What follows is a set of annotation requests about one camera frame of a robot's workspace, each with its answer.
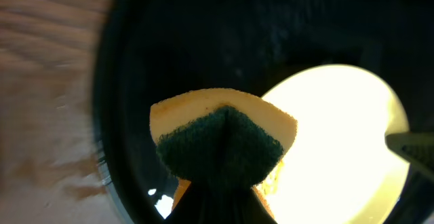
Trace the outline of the yellow plate with sauce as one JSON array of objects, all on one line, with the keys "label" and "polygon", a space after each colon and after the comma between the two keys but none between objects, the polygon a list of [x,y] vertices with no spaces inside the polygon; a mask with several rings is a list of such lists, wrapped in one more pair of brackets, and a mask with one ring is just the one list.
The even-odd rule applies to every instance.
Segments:
[{"label": "yellow plate with sauce", "polygon": [[391,87],[365,69],[334,64],[292,75],[263,98],[298,122],[269,181],[276,222],[384,223],[409,170],[385,142],[409,130]]}]

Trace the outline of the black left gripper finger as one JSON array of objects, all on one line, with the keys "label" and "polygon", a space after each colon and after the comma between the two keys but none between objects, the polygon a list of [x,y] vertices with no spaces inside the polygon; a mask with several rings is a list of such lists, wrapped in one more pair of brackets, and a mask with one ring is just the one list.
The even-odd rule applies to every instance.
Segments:
[{"label": "black left gripper finger", "polygon": [[433,182],[433,133],[401,132],[387,135],[387,147]]}]

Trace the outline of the yellow green scrub sponge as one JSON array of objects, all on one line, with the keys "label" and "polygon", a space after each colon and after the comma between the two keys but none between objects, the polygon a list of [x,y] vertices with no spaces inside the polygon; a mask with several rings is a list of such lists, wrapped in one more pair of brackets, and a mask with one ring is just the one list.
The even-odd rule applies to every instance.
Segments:
[{"label": "yellow green scrub sponge", "polygon": [[272,223],[256,189],[293,145],[298,122],[229,88],[194,90],[151,106],[157,155],[180,183],[168,223]]}]

